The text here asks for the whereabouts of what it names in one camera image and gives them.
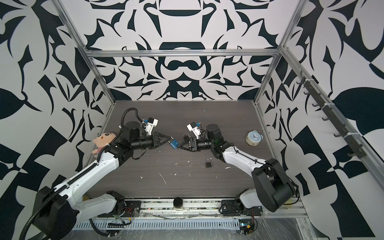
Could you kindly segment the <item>blue padlock with key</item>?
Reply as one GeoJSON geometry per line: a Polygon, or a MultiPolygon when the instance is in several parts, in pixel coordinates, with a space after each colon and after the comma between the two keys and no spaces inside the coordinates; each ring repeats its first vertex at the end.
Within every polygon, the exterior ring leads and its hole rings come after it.
{"type": "Polygon", "coordinates": [[[178,146],[179,146],[179,142],[177,141],[177,140],[175,140],[174,138],[170,138],[169,139],[169,144],[170,144],[170,146],[173,148],[173,149],[177,149],[178,148],[178,146]]]}

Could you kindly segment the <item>small black padlock back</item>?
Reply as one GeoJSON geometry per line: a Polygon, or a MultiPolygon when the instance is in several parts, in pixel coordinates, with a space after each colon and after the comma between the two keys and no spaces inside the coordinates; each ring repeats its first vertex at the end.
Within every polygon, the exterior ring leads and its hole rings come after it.
{"type": "Polygon", "coordinates": [[[211,168],[213,166],[213,162],[211,159],[206,159],[205,162],[206,168],[211,168]]]}

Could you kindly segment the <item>black padlock with key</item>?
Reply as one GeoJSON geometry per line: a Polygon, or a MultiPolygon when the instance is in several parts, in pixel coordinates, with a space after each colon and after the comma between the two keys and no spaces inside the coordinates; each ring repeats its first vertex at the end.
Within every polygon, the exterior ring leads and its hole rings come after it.
{"type": "Polygon", "coordinates": [[[188,141],[188,140],[189,140],[189,138],[190,138],[190,135],[189,135],[189,134],[186,134],[186,133],[184,133],[184,134],[183,134],[183,138],[184,138],[184,141],[188,141]]]}

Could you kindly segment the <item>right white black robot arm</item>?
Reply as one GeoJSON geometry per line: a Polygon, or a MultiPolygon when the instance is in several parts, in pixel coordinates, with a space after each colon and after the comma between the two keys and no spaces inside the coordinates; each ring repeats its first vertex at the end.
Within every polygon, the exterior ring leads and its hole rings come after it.
{"type": "Polygon", "coordinates": [[[278,160],[264,160],[241,151],[235,144],[224,139],[216,124],[208,125],[205,130],[195,123],[189,124],[187,128],[192,135],[184,134],[184,141],[177,145],[179,150],[209,150],[216,159],[240,169],[253,179],[254,188],[235,197],[235,212],[241,213],[258,207],[275,212],[281,206],[290,205],[292,197],[300,197],[298,186],[284,172],[278,160]]]}

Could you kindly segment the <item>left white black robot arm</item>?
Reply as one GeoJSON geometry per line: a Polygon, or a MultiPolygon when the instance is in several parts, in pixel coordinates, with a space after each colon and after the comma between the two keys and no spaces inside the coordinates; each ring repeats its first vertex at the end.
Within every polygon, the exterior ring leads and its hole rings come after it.
{"type": "Polygon", "coordinates": [[[150,133],[147,122],[129,122],[122,126],[118,135],[98,153],[97,159],[75,176],[54,188],[44,187],[38,191],[33,214],[24,226],[20,239],[26,238],[30,226],[41,230],[51,240],[65,237],[75,225],[102,214],[117,217],[125,214],[125,198],[108,191],[100,197],[87,201],[83,195],[103,177],[131,159],[135,150],[151,150],[165,143],[176,147],[171,136],[159,132],[150,133]]]}

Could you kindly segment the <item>black round knob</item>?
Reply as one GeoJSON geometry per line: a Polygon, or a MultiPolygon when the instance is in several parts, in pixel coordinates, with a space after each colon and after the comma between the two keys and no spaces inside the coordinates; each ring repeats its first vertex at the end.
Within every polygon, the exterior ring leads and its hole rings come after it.
{"type": "Polygon", "coordinates": [[[180,197],[174,198],[173,207],[176,211],[182,211],[184,208],[184,200],[180,197]]]}

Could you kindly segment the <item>plush doll striped shirt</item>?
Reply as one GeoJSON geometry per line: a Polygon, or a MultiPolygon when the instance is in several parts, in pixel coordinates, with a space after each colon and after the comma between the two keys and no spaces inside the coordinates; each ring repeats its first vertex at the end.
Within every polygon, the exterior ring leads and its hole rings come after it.
{"type": "Polygon", "coordinates": [[[93,139],[93,143],[96,145],[96,149],[92,151],[92,154],[95,158],[98,157],[98,153],[108,144],[110,144],[116,138],[116,134],[114,133],[102,133],[95,139],[93,139]]]}

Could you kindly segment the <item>small blue alarm clock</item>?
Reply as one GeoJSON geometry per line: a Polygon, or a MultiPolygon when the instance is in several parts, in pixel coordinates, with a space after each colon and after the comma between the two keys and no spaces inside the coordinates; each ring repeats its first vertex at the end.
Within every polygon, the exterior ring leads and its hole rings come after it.
{"type": "Polygon", "coordinates": [[[247,134],[245,140],[248,145],[256,147],[260,144],[263,138],[263,135],[259,131],[253,130],[247,134]]]}

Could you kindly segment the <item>green circuit board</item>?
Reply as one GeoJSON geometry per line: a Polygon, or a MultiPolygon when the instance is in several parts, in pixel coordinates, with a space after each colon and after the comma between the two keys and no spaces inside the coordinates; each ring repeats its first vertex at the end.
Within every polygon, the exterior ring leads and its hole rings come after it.
{"type": "Polygon", "coordinates": [[[258,228],[258,222],[255,219],[239,220],[240,234],[249,235],[258,228]]]}

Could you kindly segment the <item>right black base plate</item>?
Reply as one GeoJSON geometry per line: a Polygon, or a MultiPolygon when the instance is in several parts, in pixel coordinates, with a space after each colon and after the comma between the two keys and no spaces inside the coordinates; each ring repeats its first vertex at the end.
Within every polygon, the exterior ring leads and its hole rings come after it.
{"type": "Polygon", "coordinates": [[[233,200],[222,200],[219,213],[225,217],[261,216],[262,204],[255,189],[246,189],[235,196],[233,200]]]}

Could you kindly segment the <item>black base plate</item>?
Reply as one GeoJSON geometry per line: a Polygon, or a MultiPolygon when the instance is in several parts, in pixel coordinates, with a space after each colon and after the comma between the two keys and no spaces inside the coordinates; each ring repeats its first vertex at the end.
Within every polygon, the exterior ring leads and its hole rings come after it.
{"type": "Polygon", "coordinates": [[[222,200],[219,213],[225,217],[261,216],[262,204],[255,189],[246,189],[235,196],[233,200],[222,200]]]}
{"type": "Polygon", "coordinates": [[[121,218],[132,218],[141,211],[141,201],[118,202],[112,212],[98,215],[99,218],[112,218],[119,215],[121,218]]]}

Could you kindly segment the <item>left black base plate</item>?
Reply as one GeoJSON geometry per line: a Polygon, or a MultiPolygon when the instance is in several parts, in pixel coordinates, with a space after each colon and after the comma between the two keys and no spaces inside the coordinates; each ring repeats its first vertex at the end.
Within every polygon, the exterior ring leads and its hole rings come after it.
{"type": "Polygon", "coordinates": [[[99,218],[112,218],[119,215],[121,218],[132,218],[141,211],[141,201],[118,202],[112,212],[98,215],[99,218]]]}

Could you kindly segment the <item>wall hook rail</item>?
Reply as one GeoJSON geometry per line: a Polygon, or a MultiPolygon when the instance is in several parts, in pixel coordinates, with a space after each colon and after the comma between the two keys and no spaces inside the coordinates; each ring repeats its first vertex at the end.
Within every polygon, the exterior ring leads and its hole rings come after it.
{"type": "Polygon", "coordinates": [[[334,137],[343,138],[351,148],[353,153],[348,155],[359,159],[367,157],[368,151],[361,134],[350,124],[347,118],[342,114],[336,104],[326,95],[317,82],[314,79],[301,77],[298,84],[303,85],[303,87],[306,88],[307,91],[305,92],[305,95],[310,95],[315,100],[316,103],[313,104],[313,107],[324,112],[326,116],[323,118],[323,121],[331,122],[337,130],[334,137]]]}

